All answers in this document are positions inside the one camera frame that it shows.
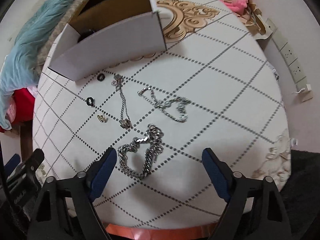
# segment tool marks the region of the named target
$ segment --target open box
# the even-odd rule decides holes
[[[89,30],[95,33],[78,42]],[[155,0],[105,0],[69,21],[49,68],[78,81],[108,66],[164,50]]]

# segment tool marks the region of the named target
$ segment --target gold earring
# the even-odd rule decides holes
[[[100,122],[107,122],[108,118],[106,118],[106,114],[103,113],[103,115],[97,115]]]

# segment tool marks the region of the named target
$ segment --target blue blanket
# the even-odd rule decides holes
[[[38,51],[73,1],[47,0],[20,30],[0,74],[0,125],[3,129],[11,129],[5,116],[13,92],[38,85],[39,75],[35,71]]]

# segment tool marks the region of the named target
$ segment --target chain necklace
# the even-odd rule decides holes
[[[116,91],[119,91],[122,99],[120,126],[124,129],[129,129],[131,127],[131,122],[130,122],[130,117],[128,116],[127,101],[125,100],[125,97],[122,92],[122,87],[123,87],[122,83],[124,82],[124,78],[119,74],[114,74],[113,78],[114,80],[111,84],[116,87]],[[125,114],[127,115],[126,119],[123,119],[124,109],[125,109]]]
[[[134,137],[130,144],[124,144],[118,148],[119,164],[125,174],[137,179],[144,179],[151,173],[152,164],[156,162],[157,156],[162,153],[163,132],[153,124],[148,124],[145,138]],[[145,161],[142,172],[139,173],[127,166],[127,152],[137,152],[141,143],[149,143],[150,147],[145,152]]]
[[[143,95],[144,92],[146,92],[147,90],[151,91],[151,98],[152,101],[145,97]],[[169,101],[166,101],[163,105],[156,99],[155,93],[154,91],[150,88],[144,88],[143,90],[138,92],[138,95],[143,97],[146,101],[148,101],[150,104],[152,104],[154,106],[154,108],[158,108],[162,113],[164,113],[166,116],[170,117],[172,120],[176,121],[176,122],[185,122],[188,118],[187,112],[185,110],[185,106],[190,104],[191,101],[187,98],[183,98],[183,97],[176,97],[174,99],[171,99]],[[169,114],[167,111],[165,111],[166,108],[170,107],[172,103],[174,102],[179,102],[178,106],[177,106],[177,110],[180,113],[180,119],[177,119],[175,117],[173,117],[171,114]]]

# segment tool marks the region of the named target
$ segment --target black ring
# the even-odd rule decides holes
[[[94,99],[93,98],[87,98],[87,100],[85,102],[87,103],[88,106],[93,106]]]
[[[99,80],[99,81],[103,81],[104,79],[105,79],[105,75],[103,74],[103,73],[100,73],[98,76],[97,76],[97,79]]]

